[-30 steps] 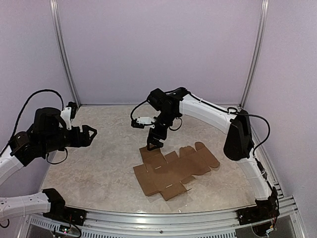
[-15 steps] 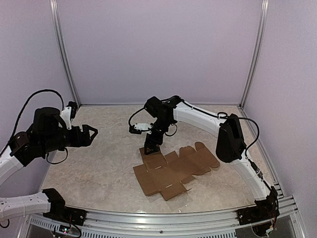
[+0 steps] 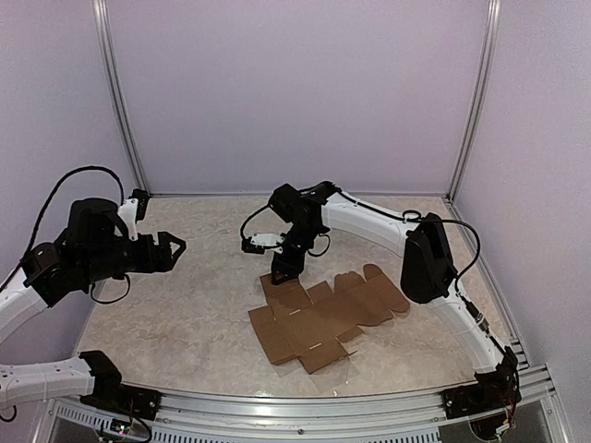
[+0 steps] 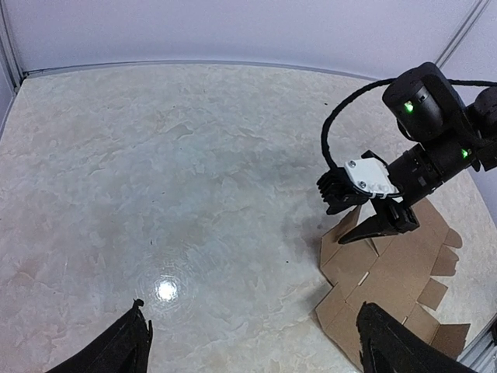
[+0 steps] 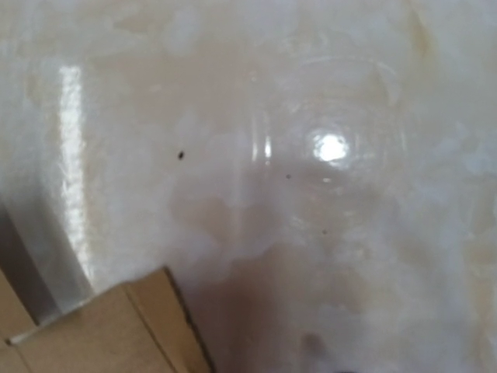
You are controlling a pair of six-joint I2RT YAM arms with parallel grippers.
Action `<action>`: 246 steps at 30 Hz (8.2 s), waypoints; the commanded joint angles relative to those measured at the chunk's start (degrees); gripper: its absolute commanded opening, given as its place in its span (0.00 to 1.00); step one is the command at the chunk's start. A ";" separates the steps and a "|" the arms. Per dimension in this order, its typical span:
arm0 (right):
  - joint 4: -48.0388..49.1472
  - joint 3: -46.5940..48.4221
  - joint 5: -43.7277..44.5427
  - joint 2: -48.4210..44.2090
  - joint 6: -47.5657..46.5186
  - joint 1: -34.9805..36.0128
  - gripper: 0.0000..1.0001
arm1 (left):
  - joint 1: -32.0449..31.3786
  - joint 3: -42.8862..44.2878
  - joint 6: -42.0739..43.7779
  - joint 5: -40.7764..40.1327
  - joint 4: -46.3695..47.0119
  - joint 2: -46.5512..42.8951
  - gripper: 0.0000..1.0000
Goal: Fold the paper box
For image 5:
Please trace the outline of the brown cardboard box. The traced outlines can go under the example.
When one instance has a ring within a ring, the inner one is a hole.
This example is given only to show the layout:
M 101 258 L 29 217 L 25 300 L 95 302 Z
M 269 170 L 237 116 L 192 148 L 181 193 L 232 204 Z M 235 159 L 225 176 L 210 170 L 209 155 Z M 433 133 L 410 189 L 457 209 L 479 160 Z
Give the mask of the brown cardboard box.
M 1 279 L 3 372 L 214 372 L 171 272 L 109 289 L 35 326 Z

